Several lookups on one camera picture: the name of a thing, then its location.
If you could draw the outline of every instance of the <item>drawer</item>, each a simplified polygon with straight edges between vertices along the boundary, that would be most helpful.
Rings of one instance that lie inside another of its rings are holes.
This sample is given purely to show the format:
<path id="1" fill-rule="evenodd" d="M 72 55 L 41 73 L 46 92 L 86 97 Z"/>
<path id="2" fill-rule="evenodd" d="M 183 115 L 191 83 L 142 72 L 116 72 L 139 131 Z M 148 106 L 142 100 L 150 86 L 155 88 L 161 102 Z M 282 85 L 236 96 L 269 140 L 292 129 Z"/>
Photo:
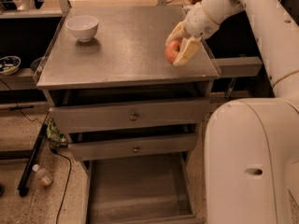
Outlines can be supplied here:
<path id="1" fill-rule="evenodd" d="M 197 133 L 186 133 L 69 144 L 68 148 L 76 160 L 92 161 L 190 151 L 197 138 Z"/>
<path id="2" fill-rule="evenodd" d="M 193 214 L 180 154 L 91 161 L 88 223 L 204 223 Z"/>
<path id="3" fill-rule="evenodd" d="M 113 103 L 52 107 L 50 114 L 62 133 L 129 129 L 171 124 L 199 123 L 209 99 Z"/>

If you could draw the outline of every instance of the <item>white bowl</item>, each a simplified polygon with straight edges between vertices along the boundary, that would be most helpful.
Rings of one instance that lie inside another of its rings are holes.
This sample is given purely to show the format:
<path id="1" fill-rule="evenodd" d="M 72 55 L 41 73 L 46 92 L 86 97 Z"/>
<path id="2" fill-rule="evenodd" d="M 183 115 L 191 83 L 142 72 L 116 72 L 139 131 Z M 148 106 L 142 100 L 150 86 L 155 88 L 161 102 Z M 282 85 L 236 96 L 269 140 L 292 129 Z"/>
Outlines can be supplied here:
<path id="1" fill-rule="evenodd" d="M 17 56 L 6 56 L 0 59 L 0 74 L 12 75 L 19 70 L 21 59 Z"/>
<path id="2" fill-rule="evenodd" d="M 96 35 L 98 23 L 92 16 L 76 16 L 67 20 L 65 26 L 77 40 L 88 42 Z"/>

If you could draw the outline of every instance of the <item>bottom drawer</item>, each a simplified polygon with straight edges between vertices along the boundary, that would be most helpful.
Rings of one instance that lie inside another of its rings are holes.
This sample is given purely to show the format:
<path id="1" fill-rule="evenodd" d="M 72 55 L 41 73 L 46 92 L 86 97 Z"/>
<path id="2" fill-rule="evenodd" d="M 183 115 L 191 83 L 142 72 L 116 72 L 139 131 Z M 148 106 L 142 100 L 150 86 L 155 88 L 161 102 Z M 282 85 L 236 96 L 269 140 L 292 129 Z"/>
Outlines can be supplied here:
<path id="1" fill-rule="evenodd" d="M 189 198 L 181 154 L 91 161 L 89 223 L 204 223 Z"/>
<path id="2" fill-rule="evenodd" d="M 77 143 L 68 147 L 77 160 L 92 161 L 190 151 L 194 149 L 196 141 L 196 133 L 185 133 Z"/>

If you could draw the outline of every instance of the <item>wooden cabinet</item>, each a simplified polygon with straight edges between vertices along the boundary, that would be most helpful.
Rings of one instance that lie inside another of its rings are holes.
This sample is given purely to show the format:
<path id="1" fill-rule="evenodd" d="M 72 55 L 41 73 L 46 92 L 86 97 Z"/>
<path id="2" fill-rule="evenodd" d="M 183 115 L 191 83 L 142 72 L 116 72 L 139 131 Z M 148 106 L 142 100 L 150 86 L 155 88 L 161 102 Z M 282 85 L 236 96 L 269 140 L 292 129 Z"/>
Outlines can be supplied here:
<path id="1" fill-rule="evenodd" d="M 37 83 L 69 149 L 89 175 L 90 223 L 201 223 L 184 158 L 194 149 L 218 69 L 202 47 L 174 67 L 164 41 L 182 7 L 70 9 L 99 19 L 93 41 L 62 25 Z"/>

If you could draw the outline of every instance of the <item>clear bottle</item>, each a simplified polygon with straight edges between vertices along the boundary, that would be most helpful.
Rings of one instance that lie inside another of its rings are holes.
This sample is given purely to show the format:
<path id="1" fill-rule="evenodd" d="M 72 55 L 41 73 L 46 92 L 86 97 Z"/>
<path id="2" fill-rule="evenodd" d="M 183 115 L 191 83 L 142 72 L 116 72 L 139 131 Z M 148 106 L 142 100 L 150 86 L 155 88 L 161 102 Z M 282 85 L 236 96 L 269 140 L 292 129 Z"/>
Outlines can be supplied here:
<path id="1" fill-rule="evenodd" d="M 50 186 L 53 182 L 53 176 L 45 168 L 40 168 L 38 164 L 32 167 L 32 170 L 36 172 L 36 177 L 39 183 L 44 186 Z"/>

